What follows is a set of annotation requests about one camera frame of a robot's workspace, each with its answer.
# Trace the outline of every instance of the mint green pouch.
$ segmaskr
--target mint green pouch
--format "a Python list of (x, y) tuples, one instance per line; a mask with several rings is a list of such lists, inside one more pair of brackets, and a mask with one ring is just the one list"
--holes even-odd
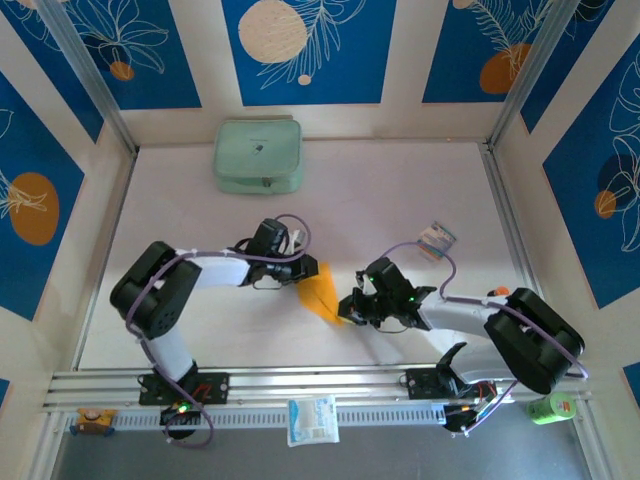
[(213, 153), (218, 188), (227, 193), (295, 192), (302, 183), (302, 130), (295, 120), (229, 120)]

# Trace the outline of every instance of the white wall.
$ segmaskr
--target white wall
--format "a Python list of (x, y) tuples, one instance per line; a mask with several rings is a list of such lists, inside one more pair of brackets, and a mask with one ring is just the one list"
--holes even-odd
[(99, 260), (93, 253), (98, 233), (129, 160), (108, 129), (94, 145), (2, 15), (0, 44), (0, 71), (85, 174), (36, 318), (29, 322), (0, 308), (0, 377), (11, 381), (0, 418), (0, 476), (8, 479), (18, 478), (29, 460), (25, 442), (51, 373), (69, 367), (88, 301), (88, 274)]
[(497, 151), (545, 295), (585, 338), (610, 453), (629, 479), (640, 469), (640, 410), (621, 368), (640, 361), (640, 290), (597, 309), (542, 163), (638, 34), (638, 1), (616, 0), (533, 133), (518, 119)]
[(422, 105), (450, 0), (398, 0), (380, 105), (242, 106), (221, 0), (170, 0), (202, 109), (123, 112), (140, 144), (210, 142), (230, 117), (293, 115), (307, 138), (486, 138), (500, 103)]

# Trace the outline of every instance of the beige circle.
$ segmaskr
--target beige circle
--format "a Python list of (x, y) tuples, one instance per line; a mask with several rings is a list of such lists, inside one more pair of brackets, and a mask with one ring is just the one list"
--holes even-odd
[(298, 55), (307, 44), (304, 20), (282, 0), (254, 3), (238, 24), (240, 43), (261, 63), (281, 63)]
[[(58, 0), (58, 3), (64, 3), (67, 2), (68, 0)], [(24, 5), (27, 8), (30, 8), (31, 10), (35, 10), (36, 6), (33, 4), (33, 0), (17, 0), (18, 3)]]
[(451, 0), (453, 6), (458, 10), (469, 8), (476, 0)]

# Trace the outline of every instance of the small card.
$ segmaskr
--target small card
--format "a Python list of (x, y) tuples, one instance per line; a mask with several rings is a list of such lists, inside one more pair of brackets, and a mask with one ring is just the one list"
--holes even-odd
[(439, 222), (433, 222), (418, 238), (418, 243), (425, 256), (433, 260), (440, 260), (442, 258), (441, 252), (447, 253), (456, 241), (455, 235)]

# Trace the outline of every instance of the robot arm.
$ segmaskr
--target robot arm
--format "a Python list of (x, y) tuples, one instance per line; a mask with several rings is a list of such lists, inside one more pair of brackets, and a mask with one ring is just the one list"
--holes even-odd
[[(296, 283), (318, 274), (317, 261), (306, 253), (294, 258), (292, 254), (300, 241), (299, 235), (290, 235), (287, 227), (274, 219), (265, 219), (255, 235), (227, 249), (217, 256), (180, 259), (188, 251), (174, 250), (163, 242), (154, 242), (129, 269), (111, 292), (111, 304), (123, 319), (127, 318), (134, 302), (149, 281), (169, 262), (175, 262), (145, 295), (135, 309), (132, 325), (142, 335), (143, 348), (148, 349), (159, 369), (147, 378), (146, 388), (171, 391), (162, 385), (162, 371), (188, 392), (198, 387), (198, 368), (182, 338), (178, 319), (194, 289), (216, 286), (254, 285), (269, 276), (281, 285)], [(228, 256), (240, 254), (242, 258)], [(179, 399), (178, 395), (168, 400)]]
[[(434, 287), (414, 288), (387, 257), (357, 272), (356, 279), (358, 286), (340, 302), (338, 312), (357, 325), (380, 328), (394, 317), (408, 328), (455, 330), (492, 341), (479, 347), (458, 344), (445, 355), (451, 379), (459, 386), (515, 379), (546, 395), (571, 367), (558, 345), (576, 358), (584, 350), (582, 337), (526, 288), (509, 296), (443, 298)], [(523, 325), (510, 311), (535, 325)]]

